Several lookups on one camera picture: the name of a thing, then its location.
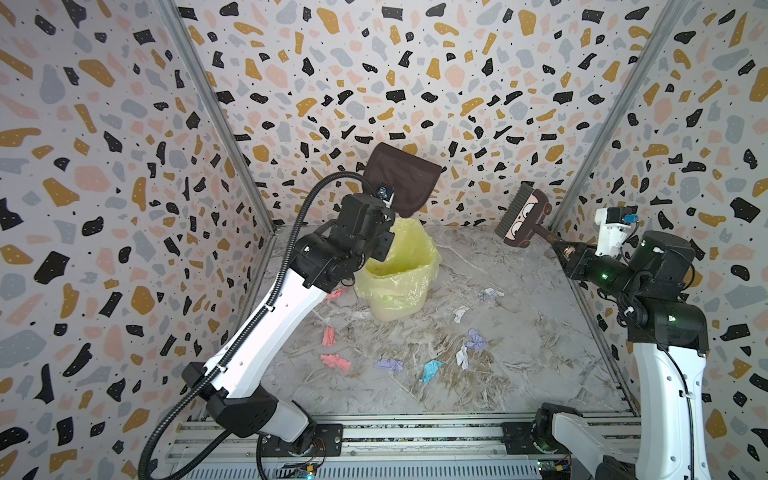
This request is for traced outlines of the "brown dustpan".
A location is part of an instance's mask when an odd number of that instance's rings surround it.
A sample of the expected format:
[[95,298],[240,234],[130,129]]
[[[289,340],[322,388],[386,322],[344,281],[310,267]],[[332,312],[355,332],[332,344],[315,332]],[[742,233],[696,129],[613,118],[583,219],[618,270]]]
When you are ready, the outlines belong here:
[[379,143],[372,151],[363,177],[374,190],[382,185],[393,193],[390,207],[402,218],[410,218],[430,198],[442,173],[442,167]]

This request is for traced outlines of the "brown cartoon face brush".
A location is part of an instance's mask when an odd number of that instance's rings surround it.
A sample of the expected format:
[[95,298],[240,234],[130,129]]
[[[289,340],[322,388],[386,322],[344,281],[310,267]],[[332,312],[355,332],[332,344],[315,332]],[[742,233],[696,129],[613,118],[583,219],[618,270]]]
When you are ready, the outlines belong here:
[[523,183],[494,233],[504,244],[514,248],[527,248],[534,236],[554,244],[559,238],[543,225],[552,210],[552,204],[544,192]]

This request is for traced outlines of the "bin with yellow bag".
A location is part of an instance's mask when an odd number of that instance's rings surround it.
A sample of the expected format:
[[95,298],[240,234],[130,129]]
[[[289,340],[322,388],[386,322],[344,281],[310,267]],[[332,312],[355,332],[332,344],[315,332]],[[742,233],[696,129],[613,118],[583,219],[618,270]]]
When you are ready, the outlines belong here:
[[399,218],[394,240],[383,261],[367,260],[355,273],[354,290],[379,321],[390,322],[420,311],[436,280],[442,257],[433,239],[415,218]]

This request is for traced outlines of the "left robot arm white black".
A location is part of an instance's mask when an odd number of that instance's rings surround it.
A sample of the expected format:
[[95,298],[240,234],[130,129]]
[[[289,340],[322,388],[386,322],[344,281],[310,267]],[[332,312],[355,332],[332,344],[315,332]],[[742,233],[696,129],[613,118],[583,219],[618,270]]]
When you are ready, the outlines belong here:
[[293,230],[286,266],[267,297],[237,335],[205,363],[183,373],[199,391],[206,410],[224,430],[240,438],[276,436],[298,451],[307,449],[315,425],[295,403],[261,384],[262,377],[301,321],[367,260],[384,260],[394,240],[396,214],[389,202],[368,194],[343,198],[336,219],[301,235]]

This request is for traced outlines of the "pink paper scrap upper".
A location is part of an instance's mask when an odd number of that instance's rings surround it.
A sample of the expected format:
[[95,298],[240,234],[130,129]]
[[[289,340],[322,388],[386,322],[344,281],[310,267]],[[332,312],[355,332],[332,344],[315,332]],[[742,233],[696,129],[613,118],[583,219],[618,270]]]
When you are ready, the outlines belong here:
[[335,291],[333,291],[333,292],[329,293],[329,294],[328,294],[328,295],[325,297],[325,299],[326,299],[326,300],[332,300],[332,299],[336,299],[336,298],[339,298],[339,297],[340,297],[340,296],[341,296],[343,293],[344,293],[344,289],[338,289],[338,290],[335,290]]

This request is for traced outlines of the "pink paper scrap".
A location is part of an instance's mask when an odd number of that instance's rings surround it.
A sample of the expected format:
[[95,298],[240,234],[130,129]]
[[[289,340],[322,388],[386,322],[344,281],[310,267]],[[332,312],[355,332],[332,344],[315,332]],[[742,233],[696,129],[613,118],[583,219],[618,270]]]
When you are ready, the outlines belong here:
[[344,289],[338,289],[338,290],[335,290],[335,291],[333,291],[333,292],[329,293],[329,294],[328,294],[328,295],[325,297],[325,299],[326,299],[326,300],[332,300],[332,299],[336,299],[336,298],[339,298],[339,297],[340,297],[340,296],[341,296],[343,293],[344,293]]
[[322,354],[320,359],[324,365],[337,368],[344,373],[348,373],[351,368],[351,362],[338,354]]
[[335,330],[331,327],[326,327],[323,332],[322,345],[324,347],[332,347],[335,343]]

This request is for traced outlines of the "pale blue paper scrap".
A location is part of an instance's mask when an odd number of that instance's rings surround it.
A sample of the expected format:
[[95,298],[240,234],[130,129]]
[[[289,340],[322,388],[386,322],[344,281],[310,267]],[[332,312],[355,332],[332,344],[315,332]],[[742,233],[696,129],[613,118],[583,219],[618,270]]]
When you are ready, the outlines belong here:
[[505,294],[495,288],[488,287],[480,291],[479,298],[481,301],[489,301],[491,299],[502,298]]

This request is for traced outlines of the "pink paper scrap middle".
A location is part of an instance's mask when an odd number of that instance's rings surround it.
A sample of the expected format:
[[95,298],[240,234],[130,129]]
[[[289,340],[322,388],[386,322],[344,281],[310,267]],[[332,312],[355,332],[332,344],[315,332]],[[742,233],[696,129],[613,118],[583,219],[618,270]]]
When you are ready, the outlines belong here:
[[335,330],[331,327],[326,327],[323,332],[322,345],[324,347],[332,347],[335,343]]

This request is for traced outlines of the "white paper scrap middle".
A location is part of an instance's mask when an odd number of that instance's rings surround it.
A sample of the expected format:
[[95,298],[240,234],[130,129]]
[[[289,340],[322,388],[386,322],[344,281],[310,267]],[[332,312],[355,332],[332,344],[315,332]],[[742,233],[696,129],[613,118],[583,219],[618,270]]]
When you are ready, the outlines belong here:
[[453,321],[454,321],[455,323],[460,323],[460,322],[461,322],[461,320],[463,319],[464,315],[465,315],[465,314],[466,314],[468,311],[469,311],[469,308],[468,308],[467,306],[461,306],[461,307],[457,308],[457,309],[454,311],[454,319],[453,319]]

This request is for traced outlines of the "purple paper scrap right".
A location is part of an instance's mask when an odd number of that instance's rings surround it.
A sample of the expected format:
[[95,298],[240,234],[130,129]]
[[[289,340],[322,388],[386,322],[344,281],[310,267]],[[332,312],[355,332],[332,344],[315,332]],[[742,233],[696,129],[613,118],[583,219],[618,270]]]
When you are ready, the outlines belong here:
[[482,351],[486,348],[487,344],[487,340],[479,333],[478,330],[470,329],[468,331],[468,340],[465,344],[468,349]]

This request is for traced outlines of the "purple paper scrap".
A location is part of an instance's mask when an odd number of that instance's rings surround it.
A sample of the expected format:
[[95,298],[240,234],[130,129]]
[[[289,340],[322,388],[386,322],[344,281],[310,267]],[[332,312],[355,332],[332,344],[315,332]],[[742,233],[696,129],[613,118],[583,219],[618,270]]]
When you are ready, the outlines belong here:
[[374,364],[374,367],[378,370],[397,373],[404,369],[404,364],[402,361],[396,359],[382,359],[377,361]]
[[486,348],[487,344],[487,340],[479,333],[478,330],[470,329],[468,331],[468,340],[465,344],[468,349],[482,351]]

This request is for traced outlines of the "pink paper scrap lower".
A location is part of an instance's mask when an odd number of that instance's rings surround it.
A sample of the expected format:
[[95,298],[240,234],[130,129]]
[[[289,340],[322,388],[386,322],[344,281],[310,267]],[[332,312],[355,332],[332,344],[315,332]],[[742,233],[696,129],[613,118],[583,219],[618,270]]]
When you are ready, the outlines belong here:
[[320,359],[324,365],[337,368],[344,373],[348,373],[351,368],[351,362],[338,354],[322,354]]

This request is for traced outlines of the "purple paper scrap lower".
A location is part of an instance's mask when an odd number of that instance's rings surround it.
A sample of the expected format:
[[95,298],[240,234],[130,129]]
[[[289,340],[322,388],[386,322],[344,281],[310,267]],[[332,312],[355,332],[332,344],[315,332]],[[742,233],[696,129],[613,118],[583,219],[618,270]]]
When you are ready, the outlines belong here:
[[402,361],[396,359],[382,359],[377,361],[374,364],[374,367],[378,370],[397,373],[404,369],[404,364]]

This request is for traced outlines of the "white paper scrap lower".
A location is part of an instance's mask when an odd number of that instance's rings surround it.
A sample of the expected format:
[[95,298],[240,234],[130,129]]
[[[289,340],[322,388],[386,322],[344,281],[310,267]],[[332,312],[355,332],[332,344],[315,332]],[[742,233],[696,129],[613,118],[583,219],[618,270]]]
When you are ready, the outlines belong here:
[[469,356],[466,346],[462,346],[455,354],[457,365],[466,371],[469,369]]

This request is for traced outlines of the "cyan paper scrap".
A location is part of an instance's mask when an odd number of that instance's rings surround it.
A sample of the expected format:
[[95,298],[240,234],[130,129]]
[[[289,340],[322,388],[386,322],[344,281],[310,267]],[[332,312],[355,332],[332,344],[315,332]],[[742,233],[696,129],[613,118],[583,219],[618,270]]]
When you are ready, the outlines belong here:
[[423,367],[423,374],[420,382],[429,383],[436,376],[441,367],[442,363],[438,360],[431,360],[427,362]]

